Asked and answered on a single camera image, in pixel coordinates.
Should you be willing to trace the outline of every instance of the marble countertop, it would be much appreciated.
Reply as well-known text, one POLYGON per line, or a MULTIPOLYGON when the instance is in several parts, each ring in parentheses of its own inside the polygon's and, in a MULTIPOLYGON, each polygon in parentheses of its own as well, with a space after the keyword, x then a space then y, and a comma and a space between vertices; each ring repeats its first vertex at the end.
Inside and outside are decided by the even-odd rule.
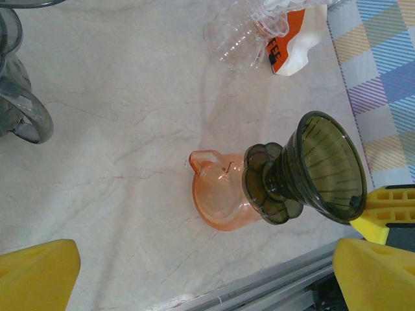
POLYGON ((18 10, 18 56, 55 132, 40 146, 0 140, 0 253, 74 239, 82 268, 69 311, 165 310, 352 230, 308 207, 285 225, 229 233, 198 216, 193 150, 285 144, 317 109, 363 155, 328 32, 294 76, 265 62, 227 84, 204 45, 208 5, 68 0, 18 10))

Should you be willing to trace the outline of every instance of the orange and white package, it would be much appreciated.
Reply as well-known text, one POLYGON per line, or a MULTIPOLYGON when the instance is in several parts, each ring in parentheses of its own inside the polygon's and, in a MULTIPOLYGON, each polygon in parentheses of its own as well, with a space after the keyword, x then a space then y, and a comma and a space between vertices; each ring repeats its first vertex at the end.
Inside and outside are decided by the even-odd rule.
POLYGON ((275 37, 267 45, 272 70, 290 76, 308 64, 308 52, 323 38, 327 28, 327 5, 306 8, 287 14, 289 33, 275 37))

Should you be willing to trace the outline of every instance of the plaid tablecloth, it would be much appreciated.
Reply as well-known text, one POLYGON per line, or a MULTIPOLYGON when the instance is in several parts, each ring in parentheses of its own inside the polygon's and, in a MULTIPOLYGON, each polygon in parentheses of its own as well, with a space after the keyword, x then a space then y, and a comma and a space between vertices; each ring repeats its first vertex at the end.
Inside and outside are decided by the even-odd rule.
POLYGON ((415 182, 415 0, 343 0, 329 29, 373 185, 415 182))

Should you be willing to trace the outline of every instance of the dark green dripper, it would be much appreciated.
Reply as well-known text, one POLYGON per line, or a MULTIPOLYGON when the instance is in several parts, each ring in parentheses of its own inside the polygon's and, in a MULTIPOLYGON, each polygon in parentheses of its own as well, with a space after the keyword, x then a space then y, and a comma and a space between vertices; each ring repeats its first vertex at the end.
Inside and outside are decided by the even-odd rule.
POLYGON ((359 217, 366 204, 360 157, 340 124, 312 111, 283 148, 256 144, 244 156, 243 189, 271 224, 299 217, 303 205, 341 224, 359 217))

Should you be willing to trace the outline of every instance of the pitcher handle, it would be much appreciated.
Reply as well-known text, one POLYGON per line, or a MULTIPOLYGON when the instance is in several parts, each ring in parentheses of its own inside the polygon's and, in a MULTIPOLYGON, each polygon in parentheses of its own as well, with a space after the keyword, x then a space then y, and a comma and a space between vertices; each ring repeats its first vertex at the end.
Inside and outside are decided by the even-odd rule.
POLYGON ((13 104, 32 123, 21 121, 11 132, 34 144, 42 144, 53 134, 53 121, 45 106, 30 91, 10 78, 0 79, 0 97, 13 104))
POLYGON ((219 164, 222 170, 227 173, 231 162, 228 161, 220 152, 216 150, 198 150, 194 151, 189 156, 189 163, 196 175, 199 175, 202 171, 202 163, 204 161, 210 161, 219 164))

